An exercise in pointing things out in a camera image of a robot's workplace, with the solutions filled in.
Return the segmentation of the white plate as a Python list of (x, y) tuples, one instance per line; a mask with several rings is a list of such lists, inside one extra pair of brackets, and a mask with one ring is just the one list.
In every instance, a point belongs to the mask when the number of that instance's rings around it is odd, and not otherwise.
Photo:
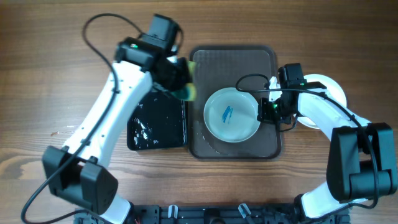
[[(334, 81), (332, 78), (321, 75), (321, 74), (308, 74), (304, 76), (308, 82), (320, 82), (326, 86), (327, 90), (331, 93), (332, 97), (341, 105), (347, 106), (346, 95), (342, 87)], [(319, 127), (309, 118), (300, 116), (298, 117), (298, 122), (302, 125), (312, 128), (319, 129)]]

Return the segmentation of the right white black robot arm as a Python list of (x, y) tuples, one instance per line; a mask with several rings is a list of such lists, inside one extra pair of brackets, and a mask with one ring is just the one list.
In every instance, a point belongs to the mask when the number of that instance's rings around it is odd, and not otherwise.
[(392, 128), (372, 123), (339, 104), (320, 82), (286, 81), (267, 85), (260, 121), (274, 123), (293, 114), (308, 117), (330, 140), (326, 181), (295, 199), (299, 222), (318, 222), (352, 207), (374, 208), (397, 191)]

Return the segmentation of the teal and yellow sponge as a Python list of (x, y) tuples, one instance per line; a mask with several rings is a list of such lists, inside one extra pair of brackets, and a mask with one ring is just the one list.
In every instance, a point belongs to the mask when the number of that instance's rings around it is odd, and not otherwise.
[(188, 71), (188, 81), (181, 89), (172, 91), (171, 94), (179, 100), (194, 101), (197, 97), (197, 89), (193, 83), (193, 75), (195, 73), (196, 63), (187, 61), (185, 65), (187, 66)]

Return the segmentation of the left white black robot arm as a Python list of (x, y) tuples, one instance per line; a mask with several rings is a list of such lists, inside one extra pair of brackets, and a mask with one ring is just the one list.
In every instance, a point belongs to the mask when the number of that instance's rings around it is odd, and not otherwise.
[(133, 223), (134, 206), (118, 195), (108, 171), (114, 146), (139, 102), (152, 90), (192, 101), (195, 64), (177, 58), (173, 45), (159, 47), (133, 38), (121, 42), (108, 80), (75, 133), (61, 149), (42, 158), (50, 193), (109, 223)]

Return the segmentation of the plate with blue stain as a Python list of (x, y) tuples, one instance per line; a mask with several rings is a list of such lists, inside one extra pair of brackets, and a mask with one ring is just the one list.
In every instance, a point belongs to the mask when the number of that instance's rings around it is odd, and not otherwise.
[(251, 94), (232, 87), (223, 88), (207, 99), (203, 119), (215, 138), (228, 143), (243, 142), (260, 127), (258, 106), (259, 103)]

